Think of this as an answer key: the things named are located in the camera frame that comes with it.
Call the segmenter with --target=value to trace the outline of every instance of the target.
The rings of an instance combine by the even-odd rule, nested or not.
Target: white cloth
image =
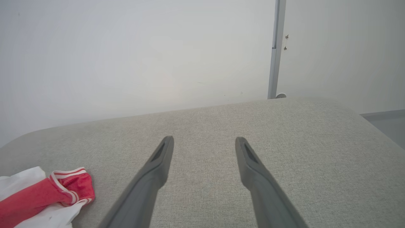
[[[0,201],[45,178],[45,172],[39,166],[12,176],[0,176]]]
[[[45,178],[45,172],[39,166],[12,176],[0,176],[0,201]],[[72,228],[72,220],[86,202],[85,199],[80,200],[68,207],[58,203],[49,205],[37,215],[19,223],[15,228]]]

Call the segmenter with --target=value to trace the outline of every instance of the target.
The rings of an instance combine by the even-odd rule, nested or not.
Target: metal pole
[[[277,81],[280,68],[281,48],[283,43],[284,17],[286,15],[286,0],[276,0],[274,14],[273,46],[271,48],[269,91],[267,99],[276,98]]]

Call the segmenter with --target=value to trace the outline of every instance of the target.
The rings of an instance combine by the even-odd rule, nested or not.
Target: gray floor
[[[363,114],[362,116],[405,149],[405,110]]]

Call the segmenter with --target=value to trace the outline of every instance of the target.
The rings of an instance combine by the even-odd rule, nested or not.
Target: gray fabric surface
[[[310,227],[405,224],[405,151],[333,101],[275,99],[40,130],[0,149],[0,175],[41,166],[93,177],[96,200],[73,221],[95,228],[160,140],[169,177],[151,227],[256,227],[234,141],[245,137]]]

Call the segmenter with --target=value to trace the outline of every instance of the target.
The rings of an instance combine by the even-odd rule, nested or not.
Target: red cloth
[[[92,200],[92,178],[83,167],[72,171],[53,171],[49,178],[0,202],[0,227],[13,228],[53,203],[70,206],[78,201],[88,204]]]

